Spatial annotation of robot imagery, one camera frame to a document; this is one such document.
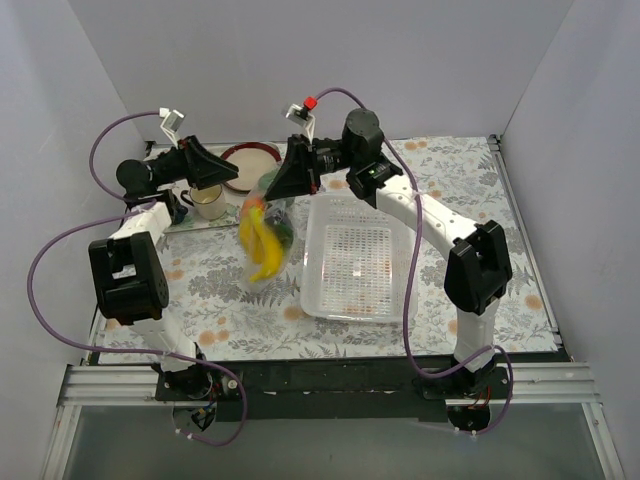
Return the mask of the clear zip top bag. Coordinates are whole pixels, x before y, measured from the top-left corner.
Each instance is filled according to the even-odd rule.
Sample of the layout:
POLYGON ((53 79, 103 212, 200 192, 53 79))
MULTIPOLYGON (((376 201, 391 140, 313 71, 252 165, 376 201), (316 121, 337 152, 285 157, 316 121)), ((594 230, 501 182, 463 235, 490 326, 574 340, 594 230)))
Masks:
POLYGON ((250 293, 258 293, 275 281, 297 237, 294 199, 265 199, 277 173, 275 168, 259 178, 239 214, 238 238, 246 256, 241 282, 250 293))

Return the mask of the yellow fake banana bunch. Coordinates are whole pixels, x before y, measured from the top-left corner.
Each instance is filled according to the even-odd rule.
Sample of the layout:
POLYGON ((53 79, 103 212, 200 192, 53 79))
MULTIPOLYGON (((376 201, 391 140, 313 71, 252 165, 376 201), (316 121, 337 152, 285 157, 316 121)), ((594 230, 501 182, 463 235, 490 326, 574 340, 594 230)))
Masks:
POLYGON ((284 262, 284 249, 271 227, 264 220, 264 211, 252 208, 245 213, 239 224, 241 245, 254 265, 249 275, 250 283, 275 277, 284 262))

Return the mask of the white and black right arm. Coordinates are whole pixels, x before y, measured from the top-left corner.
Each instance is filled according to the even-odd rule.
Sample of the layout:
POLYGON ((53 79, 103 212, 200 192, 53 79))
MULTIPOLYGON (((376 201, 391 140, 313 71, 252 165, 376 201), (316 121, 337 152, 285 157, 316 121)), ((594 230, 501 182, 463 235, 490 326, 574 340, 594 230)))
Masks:
POLYGON ((340 139, 317 139, 310 106, 290 105, 285 118, 302 131, 287 140, 284 161, 266 190, 269 201, 313 195, 325 174, 345 171, 356 198, 411 228, 446 262, 444 290, 456 308, 457 340, 451 366, 418 369, 424 384, 446 386, 464 397, 487 390, 495 370, 494 325, 512 278, 506 236, 495 221, 477 223, 427 194, 402 162, 384 154, 389 144, 377 115, 366 108, 346 117, 340 139))

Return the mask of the orange fake fruit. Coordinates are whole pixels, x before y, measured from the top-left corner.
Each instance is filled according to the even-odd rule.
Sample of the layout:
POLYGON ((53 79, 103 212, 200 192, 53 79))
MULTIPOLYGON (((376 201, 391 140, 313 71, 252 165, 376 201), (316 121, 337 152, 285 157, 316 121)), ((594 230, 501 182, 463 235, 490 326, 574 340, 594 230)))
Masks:
POLYGON ((249 212, 252 208, 261 210, 261 211, 265 211, 267 208, 267 203, 265 202, 265 200, 262 197, 256 196, 256 197, 250 197, 248 199, 245 200, 243 206, 242 206, 242 212, 243 213, 247 213, 249 212))

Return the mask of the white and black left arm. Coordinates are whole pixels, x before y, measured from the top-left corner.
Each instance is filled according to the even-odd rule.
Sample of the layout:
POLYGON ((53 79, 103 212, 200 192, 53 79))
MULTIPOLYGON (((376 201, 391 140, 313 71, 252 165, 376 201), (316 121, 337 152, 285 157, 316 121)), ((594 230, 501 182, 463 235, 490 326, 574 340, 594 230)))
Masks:
POLYGON ((209 397, 214 380, 200 347, 167 309, 169 286, 157 246, 177 206, 170 185, 185 180, 199 190, 237 178, 237 166, 209 152, 195 136, 178 140, 151 160, 128 159, 116 169, 131 217, 110 237, 88 247, 101 314, 140 335, 157 357, 168 387, 190 399, 209 397))

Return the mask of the green fake bell pepper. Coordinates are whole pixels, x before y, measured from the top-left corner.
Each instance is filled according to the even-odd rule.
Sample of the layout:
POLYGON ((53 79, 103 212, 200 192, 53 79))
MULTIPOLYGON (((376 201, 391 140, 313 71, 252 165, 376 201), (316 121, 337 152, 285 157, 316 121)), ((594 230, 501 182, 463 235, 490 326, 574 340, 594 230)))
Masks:
POLYGON ((272 228, 282 248, 289 250, 295 238, 295 230, 292 224, 288 220, 279 221, 276 222, 272 228))

